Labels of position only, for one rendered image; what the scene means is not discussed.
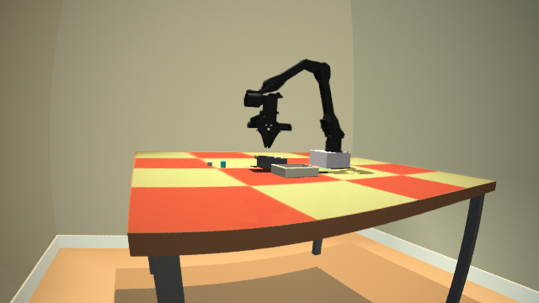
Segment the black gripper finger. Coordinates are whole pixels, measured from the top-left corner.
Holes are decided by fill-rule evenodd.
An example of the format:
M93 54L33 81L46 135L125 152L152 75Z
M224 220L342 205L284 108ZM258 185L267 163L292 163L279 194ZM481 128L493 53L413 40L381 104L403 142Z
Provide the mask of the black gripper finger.
M257 131L262 136L264 147L266 148L268 146L268 133L267 133L267 130L257 130Z
M275 131L275 130L267 130L268 133L268 148L270 148L275 140L275 138L278 136L278 134L281 131Z

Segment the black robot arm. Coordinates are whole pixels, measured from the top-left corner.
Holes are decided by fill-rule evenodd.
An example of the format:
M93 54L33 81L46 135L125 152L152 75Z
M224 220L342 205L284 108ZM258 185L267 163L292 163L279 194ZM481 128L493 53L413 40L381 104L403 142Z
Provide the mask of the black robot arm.
M277 109L278 98L284 98L280 93L274 94L271 92L277 91L282 88L283 84L290 78L294 77L297 73L302 71L308 71L313 73L319 84L320 96L323 102L323 118L320 119L321 129L324 135L327 137L325 141L326 152L342 152L342 140L344 139L344 132L339 128L338 119L334 113L334 107L331 96L331 89L329 79L331 77L330 66L327 63L320 63L317 61L311 61L304 59L298 62L296 65L288 68L279 75L263 81L262 87L258 90L247 89L244 99L245 107L259 108L263 105L263 109ZM263 95L269 93L268 96ZM251 126L257 128L262 125L270 125L270 114L266 112L259 112L259 114L250 118Z

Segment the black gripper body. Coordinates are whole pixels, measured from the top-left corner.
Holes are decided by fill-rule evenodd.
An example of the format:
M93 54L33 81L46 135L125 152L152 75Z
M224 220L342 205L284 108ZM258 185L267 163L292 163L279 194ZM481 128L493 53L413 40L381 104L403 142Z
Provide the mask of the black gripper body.
M271 123L270 125L262 125L261 127L258 128L258 130L268 130L268 128L270 128L269 130L275 130L275 131L280 131L280 130L292 130L292 126L291 124L287 124L287 123L279 123L276 121L276 117L277 115L279 114L279 112L277 112L277 109L263 109L263 114L266 114L269 113L270 115L270 119L271 119ZM247 123L247 128L257 128L255 126L251 126L251 123L250 121Z

